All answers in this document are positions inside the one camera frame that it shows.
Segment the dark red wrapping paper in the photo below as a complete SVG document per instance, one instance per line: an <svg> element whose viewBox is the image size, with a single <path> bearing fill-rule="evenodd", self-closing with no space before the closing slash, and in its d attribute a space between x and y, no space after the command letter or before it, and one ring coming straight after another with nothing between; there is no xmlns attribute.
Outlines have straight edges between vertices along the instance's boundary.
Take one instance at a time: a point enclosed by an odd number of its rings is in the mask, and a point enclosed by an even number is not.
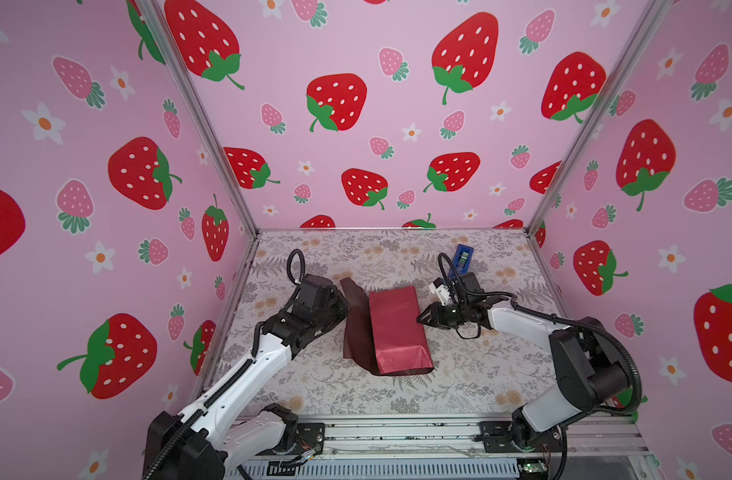
<svg viewBox="0 0 732 480"><path fill-rule="evenodd" d="M374 376L423 375L434 370L425 328L418 322L413 286L368 292L350 278L340 284L350 304L345 359Z"/></svg>

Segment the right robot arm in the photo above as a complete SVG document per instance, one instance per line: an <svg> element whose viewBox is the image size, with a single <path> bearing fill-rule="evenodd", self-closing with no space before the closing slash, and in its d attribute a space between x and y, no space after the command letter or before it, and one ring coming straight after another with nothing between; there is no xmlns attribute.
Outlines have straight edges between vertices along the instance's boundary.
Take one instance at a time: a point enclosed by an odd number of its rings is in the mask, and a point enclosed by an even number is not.
<svg viewBox="0 0 732 480"><path fill-rule="evenodd" d="M514 293L485 292L472 273L438 278L429 290L437 300L418 316L418 323L454 331L470 323L550 352L556 383L513 412L507 437L516 448L535 449L547 435L560 434L594 413L630 415L640 406L640 371L600 321L565 319L520 304Z"/></svg>

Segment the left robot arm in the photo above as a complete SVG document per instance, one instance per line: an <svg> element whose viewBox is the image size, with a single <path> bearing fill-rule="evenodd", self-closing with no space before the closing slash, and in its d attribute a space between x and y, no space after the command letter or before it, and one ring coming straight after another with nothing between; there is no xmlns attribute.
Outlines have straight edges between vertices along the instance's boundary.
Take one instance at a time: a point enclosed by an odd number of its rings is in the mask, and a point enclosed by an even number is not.
<svg viewBox="0 0 732 480"><path fill-rule="evenodd" d="M159 414L147 433L145 479L222 479L257 454L288 451L298 418L270 405L238 423L256 394L309 344L336 328L349 304L329 279L305 275L287 304L255 328L241 362L179 414Z"/></svg>

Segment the blue tape dispenser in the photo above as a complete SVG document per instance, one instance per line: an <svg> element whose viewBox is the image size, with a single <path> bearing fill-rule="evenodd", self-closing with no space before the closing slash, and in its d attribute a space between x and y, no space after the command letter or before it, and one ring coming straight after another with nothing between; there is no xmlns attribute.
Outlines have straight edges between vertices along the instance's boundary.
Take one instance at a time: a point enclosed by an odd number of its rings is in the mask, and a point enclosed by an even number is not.
<svg viewBox="0 0 732 480"><path fill-rule="evenodd" d="M469 268L474 255L474 248L464 245L464 244L458 244L454 256L454 266L455 268L462 273L466 273Z"/></svg>

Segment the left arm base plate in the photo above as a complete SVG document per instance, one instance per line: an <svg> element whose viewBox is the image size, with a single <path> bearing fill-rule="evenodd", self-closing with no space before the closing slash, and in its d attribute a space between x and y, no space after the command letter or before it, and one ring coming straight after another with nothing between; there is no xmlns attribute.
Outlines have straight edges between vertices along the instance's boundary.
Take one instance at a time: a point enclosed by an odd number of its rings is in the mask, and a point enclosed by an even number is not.
<svg viewBox="0 0 732 480"><path fill-rule="evenodd" d="M290 456L296 457L308 451L319 454L323 451L326 424L321 422L303 422L296 426L293 433L285 432L275 447L258 453L259 457Z"/></svg>

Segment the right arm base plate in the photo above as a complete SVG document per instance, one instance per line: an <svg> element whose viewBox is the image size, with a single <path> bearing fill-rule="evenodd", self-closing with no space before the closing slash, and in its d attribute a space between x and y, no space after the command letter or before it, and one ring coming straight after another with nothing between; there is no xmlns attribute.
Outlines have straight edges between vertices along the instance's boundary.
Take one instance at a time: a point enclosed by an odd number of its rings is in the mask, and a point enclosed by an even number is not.
<svg viewBox="0 0 732 480"><path fill-rule="evenodd" d="M534 432L527 424L507 421L484 421L475 437L487 453L560 453L563 437L556 429Z"/></svg>

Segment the aluminium rail frame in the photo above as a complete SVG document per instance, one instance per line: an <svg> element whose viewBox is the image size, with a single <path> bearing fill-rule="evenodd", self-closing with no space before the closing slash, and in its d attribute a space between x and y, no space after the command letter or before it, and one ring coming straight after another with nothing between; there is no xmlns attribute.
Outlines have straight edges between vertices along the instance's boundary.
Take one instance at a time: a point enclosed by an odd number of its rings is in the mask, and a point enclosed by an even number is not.
<svg viewBox="0 0 732 480"><path fill-rule="evenodd" d="M658 459L628 417L566 427L560 453L487 453L482 415L297 416L326 424L323 451L258 454L222 479L662 479Z"/></svg>

